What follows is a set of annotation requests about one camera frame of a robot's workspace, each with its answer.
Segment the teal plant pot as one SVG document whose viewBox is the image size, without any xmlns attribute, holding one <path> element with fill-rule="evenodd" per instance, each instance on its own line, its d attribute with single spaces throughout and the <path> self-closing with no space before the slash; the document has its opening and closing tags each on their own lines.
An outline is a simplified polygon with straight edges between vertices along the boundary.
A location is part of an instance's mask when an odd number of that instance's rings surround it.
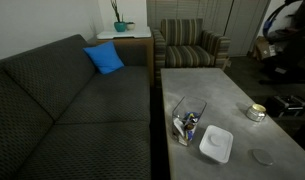
<svg viewBox="0 0 305 180">
<path fill-rule="evenodd" d="M 115 22 L 114 28 L 117 32 L 125 32 L 126 31 L 126 23 L 125 22 Z"/>
</svg>

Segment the black case on floor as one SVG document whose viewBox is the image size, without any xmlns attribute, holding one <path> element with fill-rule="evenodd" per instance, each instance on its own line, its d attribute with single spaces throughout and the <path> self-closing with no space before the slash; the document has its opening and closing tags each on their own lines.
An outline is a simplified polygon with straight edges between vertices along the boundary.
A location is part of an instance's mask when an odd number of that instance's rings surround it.
<svg viewBox="0 0 305 180">
<path fill-rule="evenodd" d="M 272 96 L 264 106 L 271 117 L 302 116 L 305 112 L 305 99 L 295 95 Z"/>
</svg>

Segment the wooden side table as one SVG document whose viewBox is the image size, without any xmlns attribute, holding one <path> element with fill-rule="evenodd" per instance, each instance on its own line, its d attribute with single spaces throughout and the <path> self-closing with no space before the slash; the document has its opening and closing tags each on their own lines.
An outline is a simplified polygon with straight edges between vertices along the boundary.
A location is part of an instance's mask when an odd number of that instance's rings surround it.
<svg viewBox="0 0 305 180">
<path fill-rule="evenodd" d="M 123 77 L 141 78 L 147 87 L 153 87 L 152 39 L 124 38 L 112 39 L 111 42 L 124 66 L 109 73 L 109 75 L 122 74 Z"/>
</svg>

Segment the small white bowl pot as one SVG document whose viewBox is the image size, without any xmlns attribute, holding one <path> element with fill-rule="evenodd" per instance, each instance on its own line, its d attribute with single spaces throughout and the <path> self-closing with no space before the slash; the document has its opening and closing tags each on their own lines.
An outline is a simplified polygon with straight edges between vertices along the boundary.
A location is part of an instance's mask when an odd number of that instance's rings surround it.
<svg viewBox="0 0 305 180">
<path fill-rule="evenodd" d="M 134 22 L 127 22 L 127 30 L 134 30 L 135 25 L 136 24 Z"/>
</svg>

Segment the dark grey fabric sofa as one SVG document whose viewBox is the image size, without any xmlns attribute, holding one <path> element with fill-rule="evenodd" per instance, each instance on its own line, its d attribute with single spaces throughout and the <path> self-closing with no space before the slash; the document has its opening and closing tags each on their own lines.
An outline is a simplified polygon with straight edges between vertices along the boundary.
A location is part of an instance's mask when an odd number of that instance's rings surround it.
<svg viewBox="0 0 305 180">
<path fill-rule="evenodd" d="M 150 87 L 81 35 L 0 60 L 0 180 L 151 180 Z"/>
</svg>

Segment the cardboard box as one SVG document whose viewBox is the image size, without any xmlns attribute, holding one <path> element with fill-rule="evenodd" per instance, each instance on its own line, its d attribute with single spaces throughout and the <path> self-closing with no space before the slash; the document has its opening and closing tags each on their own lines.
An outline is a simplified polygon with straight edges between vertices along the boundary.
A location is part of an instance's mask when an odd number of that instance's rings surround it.
<svg viewBox="0 0 305 180">
<path fill-rule="evenodd" d="M 261 61 L 276 55 L 275 46 L 271 45 L 264 37 L 259 36 L 255 42 L 255 57 Z"/>
</svg>

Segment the white square container lid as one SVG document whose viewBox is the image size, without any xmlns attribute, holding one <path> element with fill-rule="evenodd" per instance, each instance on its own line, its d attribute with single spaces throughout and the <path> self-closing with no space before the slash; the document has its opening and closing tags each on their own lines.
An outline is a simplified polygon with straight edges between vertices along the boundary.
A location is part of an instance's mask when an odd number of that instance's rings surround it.
<svg viewBox="0 0 305 180">
<path fill-rule="evenodd" d="M 200 152 L 220 164 L 229 161 L 233 135 L 217 126 L 209 125 L 199 144 Z"/>
</svg>

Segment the silver tin candle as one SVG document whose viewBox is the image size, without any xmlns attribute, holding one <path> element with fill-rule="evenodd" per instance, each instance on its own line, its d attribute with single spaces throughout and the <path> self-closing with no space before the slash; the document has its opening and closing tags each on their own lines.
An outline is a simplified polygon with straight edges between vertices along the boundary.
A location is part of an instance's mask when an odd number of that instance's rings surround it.
<svg viewBox="0 0 305 180">
<path fill-rule="evenodd" d="M 266 116 L 266 108 L 260 104 L 253 104 L 247 109 L 246 116 L 255 122 L 261 122 Z"/>
</svg>

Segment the blue throw pillow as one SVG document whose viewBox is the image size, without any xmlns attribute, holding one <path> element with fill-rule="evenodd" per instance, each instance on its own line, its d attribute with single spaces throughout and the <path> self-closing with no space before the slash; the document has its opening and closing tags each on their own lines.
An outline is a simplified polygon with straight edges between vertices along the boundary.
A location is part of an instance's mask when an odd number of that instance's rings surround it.
<svg viewBox="0 0 305 180">
<path fill-rule="evenodd" d="M 95 47 L 84 48 L 84 51 L 91 58 L 101 74 L 111 73 L 124 66 L 112 41 Z"/>
</svg>

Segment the clear plastic container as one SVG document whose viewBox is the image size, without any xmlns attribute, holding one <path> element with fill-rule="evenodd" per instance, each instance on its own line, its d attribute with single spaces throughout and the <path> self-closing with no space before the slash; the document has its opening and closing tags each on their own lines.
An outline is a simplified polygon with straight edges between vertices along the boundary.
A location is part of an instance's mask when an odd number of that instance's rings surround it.
<svg viewBox="0 0 305 180">
<path fill-rule="evenodd" d="M 172 111 L 172 134 L 182 145 L 188 146 L 194 138 L 197 125 L 207 102 L 196 97 L 184 96 Z"/>
</svg>

